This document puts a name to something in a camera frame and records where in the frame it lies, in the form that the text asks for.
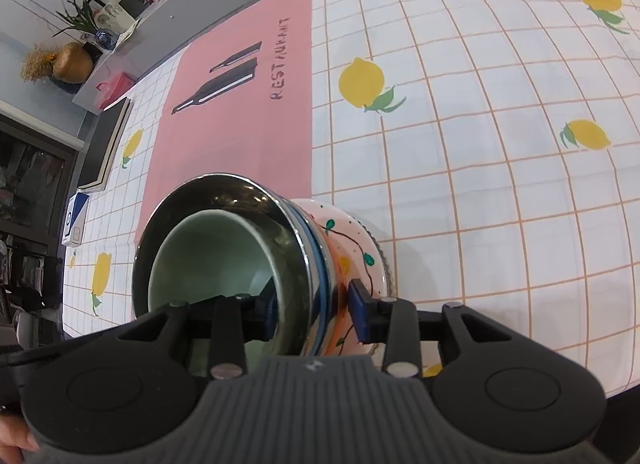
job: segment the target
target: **wine bottle illustration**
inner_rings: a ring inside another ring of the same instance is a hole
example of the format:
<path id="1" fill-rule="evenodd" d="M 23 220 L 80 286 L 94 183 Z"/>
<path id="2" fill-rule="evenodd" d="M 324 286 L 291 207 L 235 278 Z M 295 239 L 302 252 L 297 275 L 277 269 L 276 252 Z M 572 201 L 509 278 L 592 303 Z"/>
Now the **wine bottle illustration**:
<path id="1" fill-rule="evenodd" d="M 171 114 L 176 114 L 191 105 L 202 105 L 203 103 L 206 103 L 207 101 L 210 101 L 213 98 L 242 85 L 243 83 L 250 82 L 255 78 L 255 68 L 257 66 L 258 59 L 252 58 L 247 60 L 244 64 L 240 64 L 239 66 L 223 72 L 202 85 L 202 87 L 200 87 L 189 99 L 186 99 L 179 105 L 175 106 Z"/>
<path id="2" fill-rule="evenodd" d="M 239 53 L 232 54 L 226 60 L 217 64 L 215 67 L 211 67 L 211 69 L 209 69 L 209 72 L 214 72 L 216 69 L 219 69 L 220 67 L 230 66 L 231 64 L 234 64 L 239 60 L 242 60 L 245 56 L 249 56 L 250 54 L 260 51 L 261 46 L 262 46 L 262 42 L 258 42 L 257 44 L 254 44 L 246 48 L 245 50 L 239 51 Z"/>

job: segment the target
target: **box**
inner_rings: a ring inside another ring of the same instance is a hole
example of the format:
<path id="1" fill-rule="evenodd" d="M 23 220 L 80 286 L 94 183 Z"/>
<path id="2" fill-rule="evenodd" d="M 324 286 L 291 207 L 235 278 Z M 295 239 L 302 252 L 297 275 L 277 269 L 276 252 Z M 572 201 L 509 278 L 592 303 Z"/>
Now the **box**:
<path id="1" fill-rule="evenodd" d="M 69 205 L 66 207 L 65 228 L 62 232 L 63 246 L 75 247 L 82 243 L 88 204 L 89 196 L 79 191 L 69 199 Z"/>

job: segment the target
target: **screw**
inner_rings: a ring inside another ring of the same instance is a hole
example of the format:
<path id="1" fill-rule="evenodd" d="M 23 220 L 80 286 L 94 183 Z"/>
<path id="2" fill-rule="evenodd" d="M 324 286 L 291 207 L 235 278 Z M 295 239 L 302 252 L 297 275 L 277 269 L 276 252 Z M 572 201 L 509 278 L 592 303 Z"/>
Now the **screw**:
<path id="1" fill-rule="evenodd" d="M 221 363 L 211 367 L 211 375 L 221 381 L 239 378 L 244 372 L 234 363 Z"/>
<path id="2" fill-rule="evenodd" d="M 419 368 L 408 361 L 397 361 L 386 368 L 386 373 L 395 378 L 412 378 L 419 372 Z"/>

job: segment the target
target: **book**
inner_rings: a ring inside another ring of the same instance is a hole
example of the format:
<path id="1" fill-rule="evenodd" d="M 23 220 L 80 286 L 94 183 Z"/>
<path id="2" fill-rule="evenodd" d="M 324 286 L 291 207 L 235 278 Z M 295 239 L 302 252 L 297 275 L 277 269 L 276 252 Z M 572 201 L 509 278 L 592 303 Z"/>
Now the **book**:
<path id="1" fill-rule="evenodd" d="M 78 179 L 78 190 L 85 193 L 102 191 L 107 186 L 113 158 L 132 109 L 131 100 L 123 98 L 107 107 L 98 116 Z"/>

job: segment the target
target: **hand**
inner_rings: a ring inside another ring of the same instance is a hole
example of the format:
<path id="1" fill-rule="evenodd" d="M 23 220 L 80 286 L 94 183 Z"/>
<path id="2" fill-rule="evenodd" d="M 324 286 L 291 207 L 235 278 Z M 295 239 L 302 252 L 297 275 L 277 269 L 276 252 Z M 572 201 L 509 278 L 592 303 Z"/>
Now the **hand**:
<path id="1" fill-rule="evenodd" d="M 21 417 L 0 414 L 0 460 L 5 464 L 20 464 L 24 461 L 20 448 L 37 451 L 38 443 Z"/>

